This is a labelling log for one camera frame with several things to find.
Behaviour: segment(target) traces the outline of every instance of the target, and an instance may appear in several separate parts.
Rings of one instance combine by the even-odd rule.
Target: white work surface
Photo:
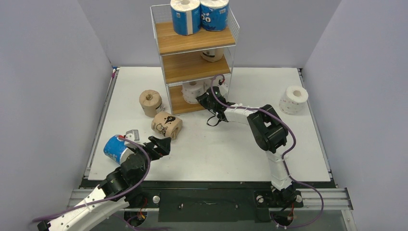
[[[296,147],[288,154],[291,175],[300,181],[330,181],[309,108],[306,106],[297,115],[279,110],[279,99],[290,85],[301,86],[296,68],[234,68],[228,101],[252,107],[272,105],[297,139]],[[162,138],[151,129],[153,119],[143,113],[139,104],[139,95],[147,89],[158,91],[170,112],[161,68],[120,68],[89,180],[103,180],[118,167],[103,153],[112,136],[138,129],[143,142],[151,135]],[[206,125],[210,116],[208,111],[178,115],[183,128],[171,142],[170,155],[152,161],[146,180],[270,181],[267,157],[255,143],[249,126],[221,122],[210,127]],[[292,143],[289,135],[286,146],[278,150],[282,153]]]

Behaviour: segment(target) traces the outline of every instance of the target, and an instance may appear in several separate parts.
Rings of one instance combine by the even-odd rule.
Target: wall
[[[408,1],[343,0],[303,74],[360,231],[407,230]]]
[[[150,6],[170,0],[78,0],[110,61],[159,66]],[[303,67],[341,0],[231,0],[236,66]]]
[[[76,0],[0,1],[0,224],[35,230],[78,187],[112,69]]]

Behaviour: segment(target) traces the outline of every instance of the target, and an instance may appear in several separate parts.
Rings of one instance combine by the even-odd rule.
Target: brown toilet paper roll
[[[162,134],[164,137],[176,139],[181,131],[183,121],[167,112],[159,112],[152,121],[152,129]]]
[[[223,55],[224,48],[209,49],[201,52],[201,57],[212,63],[220,60]]]
[[[155,90],[145,90],[140,94],[139,102],[148,117],[154,117],[163,111],[162,97]]]

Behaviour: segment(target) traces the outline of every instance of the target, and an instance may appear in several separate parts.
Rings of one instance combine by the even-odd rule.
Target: shelf
[[[217,32],[201,28],[193,35],[183,36],[174,32],[172,22],[156,23],[155,26],[160,55],[235,45],[228,27]]]
[[[166,83],[176,83],[211,77],[216,74],[229,74],[225,56],[217,62],[208,62],[200,56],[201,51],[163,56]]]
[[[189,104],[183,99],[183,93],[181,93],[181,85],[170,87],[169,90],[171,106],[173,107],[174,115],[204,110],[204,108],[199,103]]]

